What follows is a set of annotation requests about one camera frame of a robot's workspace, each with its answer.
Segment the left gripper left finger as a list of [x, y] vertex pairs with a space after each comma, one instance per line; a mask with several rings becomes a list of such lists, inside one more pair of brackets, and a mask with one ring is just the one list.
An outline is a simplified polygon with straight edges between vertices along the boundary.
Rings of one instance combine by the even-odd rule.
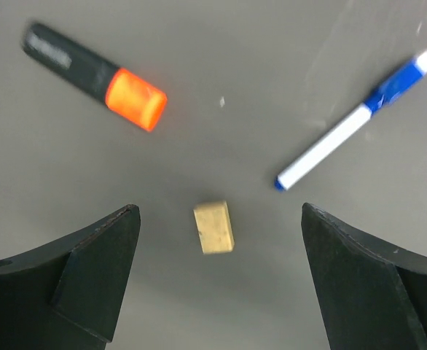
[[138, 243], [129, 204], [0, 260], [0, 349], [105, 349], [114, 338]]

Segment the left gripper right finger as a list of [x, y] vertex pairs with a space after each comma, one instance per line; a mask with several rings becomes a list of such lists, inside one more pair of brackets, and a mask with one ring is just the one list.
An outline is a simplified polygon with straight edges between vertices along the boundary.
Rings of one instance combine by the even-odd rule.
[[427, 349], [427, 257], [310, 203], [301, 228], [331, 349]]

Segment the small cork block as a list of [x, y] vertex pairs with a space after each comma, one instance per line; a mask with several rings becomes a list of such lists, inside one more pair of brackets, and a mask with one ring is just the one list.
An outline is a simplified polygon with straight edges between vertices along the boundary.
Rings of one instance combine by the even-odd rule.
[[202, 203], [193, 212], [203, 254], [223, 254], [234, 249], [235, 241], [226, 201]]

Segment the orange highlighter marker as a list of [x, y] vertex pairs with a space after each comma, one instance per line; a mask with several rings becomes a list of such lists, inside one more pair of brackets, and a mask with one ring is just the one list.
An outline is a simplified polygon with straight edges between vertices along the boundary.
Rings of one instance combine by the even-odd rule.
[[22, 47], [29, 57], [145, 131], [160, 120], [168, 102], [164, 92], [45, 24], [32, 22]]

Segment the blue white pen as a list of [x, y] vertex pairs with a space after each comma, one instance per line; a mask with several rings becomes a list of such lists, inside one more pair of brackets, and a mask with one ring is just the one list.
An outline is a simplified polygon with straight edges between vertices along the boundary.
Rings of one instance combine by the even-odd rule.
[[367, 124], [382, 108], [390, 106], [427, 75], [427, 49], [408, 60], [380, 83], [352, 112], [280, 172], [274, 181], [279, 192], [292, 188], [321, 161]]

